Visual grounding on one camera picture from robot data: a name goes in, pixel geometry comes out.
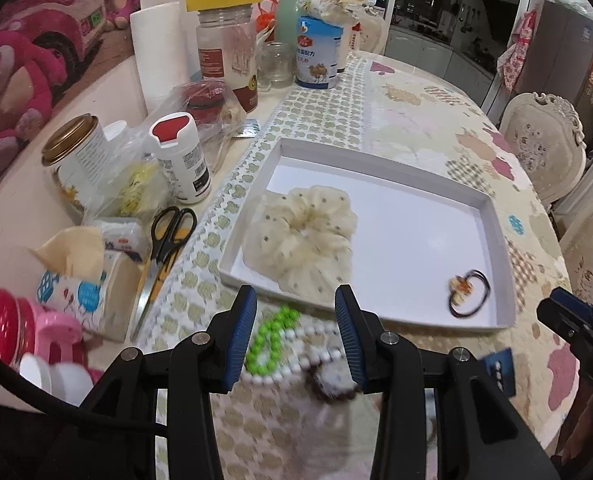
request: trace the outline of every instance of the shallow white box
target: shallow white box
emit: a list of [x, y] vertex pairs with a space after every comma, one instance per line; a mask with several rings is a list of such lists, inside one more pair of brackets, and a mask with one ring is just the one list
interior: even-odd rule
[[[493, 330], [512, 326], [515, 293], [505, 238], [492, 199], [449, 178], [387, 158], [327, 144], [280, 139], [259, 170], [232, 227], [218, 264], [221, 279], [294, 303], [311, 303], [282, 292], [243, 263], [247, 226], [265, 190], [332, 186], [350, 195], [359, 218], [352, 237], [352, 290], [364, 310], [411, 324]], [[474, 316], [458, 319], [448, 308], [448, 281], [468, 270], [483, 272], [490, 298]], [[483, 288], [462, 310], [470, 310]]]

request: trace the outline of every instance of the scissors blade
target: scissors blade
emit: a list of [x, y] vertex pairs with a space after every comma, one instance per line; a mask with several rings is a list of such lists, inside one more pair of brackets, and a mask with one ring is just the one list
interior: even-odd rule
[[132, 333], [130, 335], [131, 342], [136, 340], [136, 336], [138, 335], [141, 327], [143, 326], [143, 322], [145, 320], [145, 315], [150, 307], [150, 295], [152, 294], [152, 290], [154, 288], [154, 284], [156, 283], [156, 277], [159, 274], [159, 270], [161, 269], [158, 266], [156, 260], [150, 261], [150, 267], [147, 270], [147, 276], [145, 277], [145, 283], [141, 290], [141, 294], [136, 298], [134, 301], [136, 304], [136, 311], [134, 313], [134, 328], [132, 329]]

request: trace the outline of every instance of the green license plate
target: green license plate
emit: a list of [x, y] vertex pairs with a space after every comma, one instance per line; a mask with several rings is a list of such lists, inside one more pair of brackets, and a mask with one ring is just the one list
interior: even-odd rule
[[100, 10], [95, 10], [90, 16], [92, 20], [92, 28], [96, 27], [100, 23]]

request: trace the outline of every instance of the kitchen cabinet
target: kitchen cabinet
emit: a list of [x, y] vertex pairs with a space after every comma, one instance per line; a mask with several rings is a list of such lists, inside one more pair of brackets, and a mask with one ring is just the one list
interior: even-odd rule
[[385, 56], [397, 59], [408, 65], [417, 66], [422, 48], [423, 39], [419, 36], [391, 28], [387, 44], [385, 45]]
[[423, 40], [416, 66], [443, 79], [451, 57], [452, 49], [433, 41]]
[[472, 101], [481, 106], [490, 89], [493, 76], [484, 73], [474, 65], [474, 62], [454, 52], [443, 79], [461, 88]]

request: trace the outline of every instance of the blue can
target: blue can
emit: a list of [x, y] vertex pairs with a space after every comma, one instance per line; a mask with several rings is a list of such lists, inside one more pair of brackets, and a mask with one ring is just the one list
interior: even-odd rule
[[337, 57], [343, 29], [310, 16], [296, 21], [296, 84], [332, 88], [337, 82]]

